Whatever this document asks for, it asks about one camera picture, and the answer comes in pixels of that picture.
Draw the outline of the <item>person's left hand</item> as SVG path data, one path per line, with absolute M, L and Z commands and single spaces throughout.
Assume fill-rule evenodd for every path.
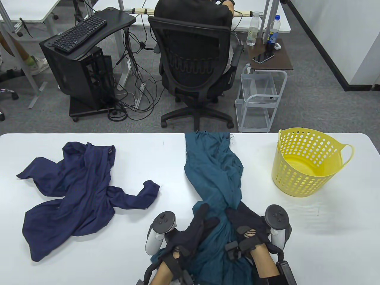
M 179 254 L 180 267 L 186 268 L 196 256 L 199 245 L 220 223 L 217 217 L 206 219 L 209 209 L 209 204 L 203 203 L 194 214 L 194 218 L 186 230 L 174 229 L 166 234 L 167 245 L 160 257 L 162 261 L 176 252 Z

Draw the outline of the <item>person's right hand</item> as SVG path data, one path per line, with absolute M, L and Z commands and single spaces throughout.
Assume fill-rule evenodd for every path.
M 236 231 L 237 242 L 242 253 L 254 250 L 262 244 L 270 244 L 268 226 L 264 217 L 250 210 L 243 202 L 237 209 L 227 208 L 225 214 Z

